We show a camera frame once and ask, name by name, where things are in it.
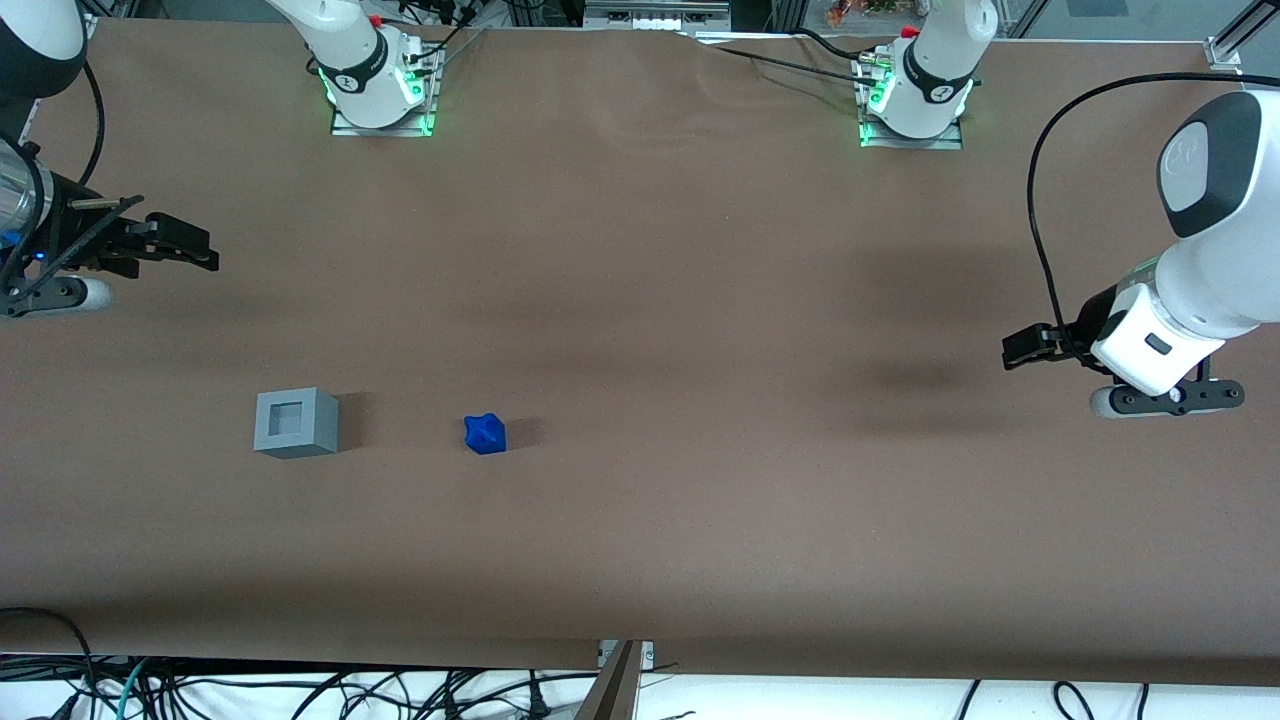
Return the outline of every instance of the wire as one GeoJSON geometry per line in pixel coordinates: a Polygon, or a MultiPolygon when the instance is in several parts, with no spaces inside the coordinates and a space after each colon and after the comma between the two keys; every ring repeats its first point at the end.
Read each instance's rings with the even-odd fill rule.
{"type": "Polygon", "coordinates": [[[809,65],[801,65],[801,64],[797,64],[797,63],[788,63],[787,60],[778,60],[777,58],[765,58],[764,55],[756,55],[755,53],[745,53],[742,50],[735,50],[732,47],[723,47],[721,45],[716,45],[714,47],[717,50],[719,50],[721,53],[728,53],[730,55],[737,55],[740,58],[750,58],[751,60],[759,60],[762,63],[772,63],[774,65],[780,65],[780,67],[783,67],[783,68],[791,68],[794,70],[804,70],[806,73],[813,73],[815,76],[833,77],[836,79],[842,79],[842,81],[852,82],[855,85],[876,85],[876,81],[873,81],[870,78],[860,78],[860,77],[854,77],[854,76],[849,76],[849,74],[844,74],[844,73],[833,73],[831,70],[823,70],[823,69],[819,69],[819,68],[810,68],[809,65]]]}
{"type": "Polygon", "coordinates": [[[960,703],[960,714],[956,715],[956,720],[964,720],[969,715],[969,703],[973,702],[973,696],[978,692],[978,685],[982,684],[982,678],[978,678],[969,685],[969,692],[964,693],[964,702],[960,703]]]}
{"type": "Polygon", "coordinates": [[[449,35],[445,35],[444,40],[442,40],[440,42],[438,42],[435,45],[435,47],[431,47],[430,50],[426,50],[426,51],[424,51],[424,53],[421,53],[419,55],[410,55],[408,56],[408,61],[410,63],[416,63],[416,61],[419,61],[419,60],[421,60],[424,58],[430,58],[431,55],[435,55],[440,50],[444,50],[444,46],[448,45],[451,40],[453,40],[453,36],[456,36],[458,32],[461,32],[462,28],[465,28],[465,27],[467,27],[466,23],[458,23],[458,24],[453,26],[453,29],[449,31],[449,35]]]}
{"type": "Polygon", "coordinates": [[[1053,309],[1053,322],[1057,324],[1057,333],[1061,338],[1062,346],[1075,357],[1082,365],[1100,373],[1110,374],[1105,368],[1097,363],[1087,359],[1084,352],[1080,351],[1076,341],[1066,336],[1066,322],[1062,319],[1062,304],[1057,297],[1057,286],[1053,282],[1053,270],[1050,268],[1048,255],[1044,251],[1044,241],[1041,238],[1039,222],[1036,219],[1036,170],[1039,168],[1041,151],[1044,149],[1044,141],[1048,140],[1050,133],[1057,127],[1057,123],[1062,120],[1071,110],[1079,108],[1084,102],[1102,95],[1105,92],[1111,92],[1112,90],[1119,90],[1121,87],[1129,87],[1133,85],[1144,85],[1151,82],[1230,82],[1230,83],[1253,83],[1262,85],[1266,87],[1280,87],[1280,78],[1266,77],[1266,76],[1220,76],[1213,73],[1151,73],[1142,76],[1133,76],[1121,78],[1106,85],[1100,85],[1093,90],[1076,96],[1074,100],[1068,102],[1059,110],[1044,129],[1041,131],[1039,138],[1036,140],[1036,149],[1032,150],[1030,165],[1027,169],[1027,220],[1032,229],[1032,241],[1036,243],[1036,254],[1039,256],[1041,269],[1044,272],[1044,286],[1048,290],[1048,301],[1053,309]]]}
{"type": "Polygon", "coordinates": [[[1138,714],[1135,715],[1138,720],[1144,720],[1147,716],[1147,696],[1151,693],[1151,683],[1143,683],[1142,689],[1138,691],[1138,714]]]}
{"type": "Polygon", "coordinates": [[[102,88],[97,86],[97,76],[93,74],[93,68],[88,65],[88,60],[84,60],[84,78],[88,79],[88,88],[93,92],[97,132],[93,136],[93,152],[88,156],[88,164],[84,165],[81,179],[76,181],[79,184],[88,184],[88,178],[93,177],[93,170],[97,169],[97,160],[102,156],[102,143],[106,142],[106,109],[102,106],[102,88]]]}
{"type": "Polygon", "coordinates": [[[93,238],[101,234],[102,231],[106,229],[106,225],[114,223],[129,208],[133,208],[138,202],[142,202],[142,200],[145,199],[141,195],[134,195],[133,197],[122,197],[119,205],[108,210],[106,214],[99,218],[96,223],[90,225],[90,228],[84,231],[84,234],[79,236],[79,238],[76,242],[73,242],[70,247],[64,250],[61,255],[59,255],[55,260],[44,264],[41,266],[40,275],[35,281],[32,281],[31,284],[22,288],[15,295],[13,295],[12,302],[19,302],[22,300],[26,300],[27,297],[31,297],[37,291],[40,291],[40,288],[45,287],[45,283],[51,281],[54,278],[54,274],[56,274],[58,270],[63,268],[63,265],[68,264],[70,259],[76,256],[77,252],[83,250],[86,245],[88,245],[93,238]]]}
{"type": "MultiPolygon", "coordinates": [[[[4,137],[10,143],[13,142],[9,138],[8,135],[5,135],[4,137]]],[[[36,182],[37,183],[40,182],[40,176],[38,174],[36,176],[36,182]]],[[[93,675],[93,652],[88,648],[88,641],[84,639],[84,633],[81,632],[79,626],[76,623],[73,623],[70,618],[63,615],[61,612],[56,612],[54,610],[47,610],[45,607],[28,607],[28,606],[23,606],[23,605],[13,606],[13,607],[0,607],[0,618],[3,618],[5,615],[36,615],[38,618],[49,618],[51,620],[56,620],[56,621],[61,623],[64,626],[67,626],[68,630],[72,632],[73,635],[76,635],[76,642],[81,646],[81,652],[84,653],[84,678],[86,678],[86,682],[88,683],[88,689],[90,689],[88,716],[90,717],[96,717],[96,712],[97,712],[97,706],[96,706],[96,703],[97,703],[97,697],[96,697],[97,696],[97,678],[93,675]]]]}
{"type": "Polygon", "coordinates": [[[841,50],[840,47],[836,47],[835,45],[832,45],[831,42],[828,42],[826,37],[818,35],[817,32],[814,32],[814,31],[812,31],[812,29],[809,29],[806,27],[797,27],[794,31],[791,31],[791,35],[803,35],[803,36],[813,40],[814,42],[817,42],[818,45],[820,45],[823,50],[826,50],[827,53],[831,53],[832,55],[835,55],[837,58],[844,58],[846,60],[856,60],[858,59],[859,53],[850,53],[847,50],[841,50]]]}
{"type": "MultiPolygon", "coordinates": [[[[133,685],[138,682],[138,675],[142,674],[142,667],[146,664],[147,664],[146,657],[140,660],[138,664],[134,665],[133,670],[129,673],[129,678],[124,680],[124,687],[120,688],[120,705],[115,707],[115,720],[124,720],[124,707],[125,705],[128,705],[129,693],[133,692],[133,685]]],[[[146,707],[146,702],[143,702],[142,705],[143,707],[146,707]]]]}
{"type": "Polygon", "coordinates": [[[1057,706],[1057,711],[1062,715],[1062,717],[1066,720],[1079,720],[1075,715],[1071,715],[1065,707],[1062,707],[1062,696],[1060,694],[1062,688],[1066,688],[1075,694],[1075,700],[1078,700],[1080,702],[1080,707],[1084,708],[1084,715],[1088,716],[1089,720],[1093,720],[1093,708],[1084,701],[1084,696],[1080,694],[1080,689],[1066,680],[1059,680],[1057,683],[1053,683],[1053,705],[1057,706]]]}

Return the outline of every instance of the black cable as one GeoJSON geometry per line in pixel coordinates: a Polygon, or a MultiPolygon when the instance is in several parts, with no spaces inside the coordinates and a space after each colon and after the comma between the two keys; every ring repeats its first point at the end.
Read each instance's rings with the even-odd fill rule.
{"type": "MultiPolygon", "coordinates": [[[[38,174],[36,176],[36,182],[40,182],[38,174]]],[[[36,211],[33,215],[38,217],[40,213],[36,211]]],[[[84,678],[90,689],[88,716],[95,717],[95,712],[97,711],[97,678],[93,675],[93,652],[88,648],[88,641],[84,639],[84,633],[81,632],[79,625],[73,623],[70,618],[63,615],[61,612],[47,610],[45,607],[28,607],[22,605],[0,607],[0,616],[4,615],[36,615],[38,618],[49,618],[61,623],[68,630],[72,632],[73,635],[76,635],[76,642],[81,646],[81,652],[84,653],[84,678]]]]}
{"type": "Polygon", "coordinates": [[[453,29],[449,31],[449,35],[444,36],[444,40],[442,40],[440,42],[438,42],[430,50],[425,50],[425,51],[422,51],[419,55],[410,55],[408,56],[408,61],[410,63],[416,63],[416,61],[419,61],[419,60],[421,60],[424,58],[430,58],[431,55],[435,55],[440,50],[444,50],[444,46],[448,45],[451,40],[453,40],[453,36],[456,36],[458,32],[461,32],[462,28],[465,28],[465,27],[467,27],[466,23],[458,23],[458,24],[453,26],[453,29]]]}
{"type": "Polygon", "coordinates": [[[1080,689],[1073,685],[1071,683],[1068,683],[1066,680],[1059,680],[1057,683],[1053,683],[1053,705],[1057,706],[1057,711],[1062,715],[1062,717],[1065,717],[1066,720],[1079,720],[1076,716],[1068,712],[1065,707],[1062,707],[1062,696],[1060,694],[1062,692],[1062,688],[1066,688],[1075,694],[1075,700],[1078,700],[1080,702],[1080,707],[1084,708],[1084,715],[1087,715],[1089,720],[1093,720],[1093,708],[1089,707],[1089,703],[1084,701],[1084,696],[1080,694],[1080,689]]]}
{"type": "Polygon", "coordinates": [[[332,689],[334,685],[337,685],[338,683],[340,683],[342,679],[346,678],[348,674],[349,673],[337,673],[332,678],[329,678],[328,680],[325,680],[325,682],[320,683],[319,685],[316,685],[315,689],[311,691],[311,694],[308,694],[306,698],[303,698],[302,703],[298,705],[298,708],[293,711],[293,716],[292,716],[291,720],[298,720],[298,717],[302,716],[302,712],[307,708],[307,706],[310,706],[312,702],[315,702],[316,698],[320,697],[321,694],[324,694],[325,691],[332,689]]]}
{"type": "Polygon", "coordinates": [[[969,692],[964,693],[964,702],[960,703],[960,714],[956,715],[956,720],[964,720],[969,715],[969,703],[973,702],[973,696],[978,692],[978,685],[982,684],[982,678],[978,678],[969,685],[969,692]]]}
{"type": "Polygon", "coordinates": [[[716,45],[714,47],[721,53],[728,53],[730,55],[737,55],[740,58],[750,58],[751,60],[759,60],[762,63],[772,63],[774,65],[791,68],[794,70],[804,70],[806,73],[813,73],[815,76],[833,77],[836,79],[847,81],[854,85],[868,85],[868,86],[876,85],[876,81],[873,81],[872,78],[854,77],[844,73],[833,73],[831,70],[823,70],[819,68],[810,68],[809,65],[801,65],[799,63],[788,63],[787,60],[778,60],[777,58],[765,58],[764,55],[756,55],[755,53],[735,50],[732,47],[724,47],[723,45],[716,45]]]}
{"type": "Polygon", "coordinates": [[[1098,370],[1101,373],[1110,374],[1097,363],[1088,360],[1084,352],[1080,350],[1076,341],[1066,337],[1066,322],[1062,319],[1062,305],[1057,297],[1057,286],[1053,282],[1053,270],[1050,268],[1048,255],[1044,252],[1044,242],[1041,238],[1039,223],[1036,219],[1036,170],[1039,168],[1041,151],[1044,147],[1044,141],[1048,140],[1050,132],[1057,126],[1059,122],[1066,117],[1068,113],[1075,108],[1083,105],[1084,102],[1110,92],[1112,90],[1119,90],[1121,87],[1129,87],[1132,85],[1143,85],[1149,82],[1230,82],[1235,85],[1252,83],[1262,85],[1266,87],[1280,87],[1280,78],[1266,77],[1266,76],[1221,76],[1213,73],[1149,73],[1142,76],[1133,76],[1121,78],[1106,85],[1100,85],[1093,90],[1076,96],[1074,100],[1068,102],[1059,110],[1053,118],[1044,126],[1041,131],[1039,138],[1036,140],[1036,149],[1032,150],[1030,167],[1027,170],[1027,220],[1030,223],[1032,228],[1032,241],[1036,243],[1036,254],[1039,256],[1041,269],[1044,272],[1044,286],[1048,288],[1048,301],[1053,307],[1053,322],[1057,324],[1057,333],[1061,338],[1062,346],[1066,348],[1071,357],[1078,360],[1085,368],[1098,370]]]}
{"type": "Polygon", "coordinates": [[[791,35],[803,35],[803,36],[813,40],[818,45],[822,45],[823,50],[826,50],[827,53],[831,53],[832,55],[835,55],[837,58],[844,58],[846,60],[856,60],[858,59],[859,53],[850,53],[849,50],[841,50],[840,47],[836,47],[835,45],[832,45],[831,42],[828,42],[826,37],[818,35],[817,32],[814,32],[814,31],[812,31],[812,29],[809,29],[806,27],[797,27],[794,31],[791,31],[791,35]]]}
{"type": "Polygon", "coordinates": [[[1151,683],[1143,683],[1142,689],[1138,691],[1138,714],[1135,717],[1138,720],[1144,720],[1147,716],[1147,696],[1151,693],[1151,683]]]}
{"type": "Polygon", "coordinates": [[[90,228],[84,231],[84,233],[81,234],[79,238],[77,238],[76,242],[70,245],[70,247],[64,250],[61,255],[59,255],[55,260],[50,263],[42,264],[40,269],[40,275],[37,275],[35,281],[27,284],[27,287],[17,292],[13,296],[13,301],[18,302],[26,300],[27,297],[38,292],[40,288],[45,287],[45,284],[54,278],[54,275],[58,273],[58,270],[63,268],[63,265],[67,265],[70,261],[70,259],[76,256],[77,252],[84,250],[86,245],[88,245],[93,238],[101,234],[101,232],[106,229],[106,225],[114,223],[116,219],[120,218],[120,215],[128,211],[129,208],[133,208],[138,202],[142,202],[142,200],[145,199],[141,195],[134,195],[133,197],[122,197],[119,205],[108,210],[106,214],[99,218],[96,223],[90,225],[90,228]]]}
{"type": "Polygon", "coordinates": [[[536,680],[525,680],[524,683],[516,683],[513,685],[507,685],[506,688],[499,688],[489,694],[480,696],[474,700],[467,700],[458,703],[458,712],[466,712],[477,705],[484,705],[486,702],[499,701],[499,696],[504,696],[509,692],[524,689],[534,683],[556,683],[559,680],[585,680],[588,678],[595,678],[598,673],[568,673],[566,675],[552,675],[550,678],[538,678],[536,680]]]}
{"type": "Polygon", "coordinates": [[[79,184],[88,184],[88,178],[93,177],[93,170],[97,169],[97,159],[102,156],[102,143],[106,142],[106,109],[102,106],[102,88],[97,86],[97,76],[93,74],[93,68],[88,65],[88,60],[84,60],[84,78],[88,81],[88,88],[93,92],[97,132],[93,137],[93,152],[88,156],[88,164],[84,165],[81,179],[77,181],[79,184]]]}

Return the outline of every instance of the gray hollow cube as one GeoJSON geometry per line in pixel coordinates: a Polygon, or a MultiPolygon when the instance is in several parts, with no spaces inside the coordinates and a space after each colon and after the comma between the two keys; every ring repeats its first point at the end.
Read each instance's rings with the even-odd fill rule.
{"type": "Polygon", "coordinates": [[[253,450],[280,460],[338,452],[338,400],[315,387],[259,393],[253,450]]]}

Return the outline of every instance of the blue block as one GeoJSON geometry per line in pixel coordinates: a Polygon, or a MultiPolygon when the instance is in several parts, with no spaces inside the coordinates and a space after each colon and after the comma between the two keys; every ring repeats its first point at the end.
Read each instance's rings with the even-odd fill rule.
{"type": "Polygon", "coordinates": [[[480,416],[467,415],[462,419],[462,424],[467,428],[463,442],[476,455],[507,451],[507,425],[503,425],[502,420],[493,413],[485,413],[480,416]]]}
{"type": "Polygon", "coordinates": [[[338,452],[338,398],[315,387],[259,393],[253,450],[280,460],[338,452]]]}

